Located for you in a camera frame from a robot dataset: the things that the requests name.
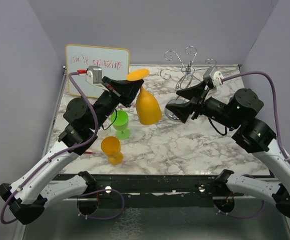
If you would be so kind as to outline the green plastic wine glass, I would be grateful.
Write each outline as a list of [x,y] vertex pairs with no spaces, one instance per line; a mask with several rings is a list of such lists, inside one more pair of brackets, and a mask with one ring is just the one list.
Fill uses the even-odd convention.
[[116,130],[116,137],[119,140],[126,140],[130,136],[128,129],[129,117],[123,110],[117,110],[110,116],[113,128]]

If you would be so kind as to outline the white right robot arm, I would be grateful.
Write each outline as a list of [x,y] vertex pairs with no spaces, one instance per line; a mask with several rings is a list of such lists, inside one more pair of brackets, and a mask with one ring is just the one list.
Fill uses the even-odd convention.
[[228,103],[209,96],[209,88],[201,82],[196,86],[177,91],[185,98],[184,103],[168,103],[171,111],[182,123],[199,115],[235,131],[232,139],[247,153],[264,163],[278,182],[248,178],[230,170],[223,170],[215,179],[214,189],[222,196],[242,193],[275,205],[284,216],[290,218],[290,158],[283,155],[278,145],[278,135],[256,115],[264,106],[251,89],[242,88],[235,92]]

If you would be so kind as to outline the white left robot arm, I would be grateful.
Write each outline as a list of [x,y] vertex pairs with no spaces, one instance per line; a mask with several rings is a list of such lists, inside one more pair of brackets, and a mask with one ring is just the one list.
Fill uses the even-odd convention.
[[81,171],[69,180],[50,184],[50,181],[65,166],[85,153],[97,139],[97,132],[119,104],[130,107],[144,81],[113,80],[103,77],[105,90],[91,104],[73,79],[70,81],[80,93],[71,100],[64,118],[69,123],[59,135],[52,148],[24,176],[13,183],[0,185],[0,196],[5,201],[1,222],[6,209],[10,209],[15,220],[24,225],[39,218],[50,205],[74,196],[90,197],[97,191],[96,180],[86,171]]

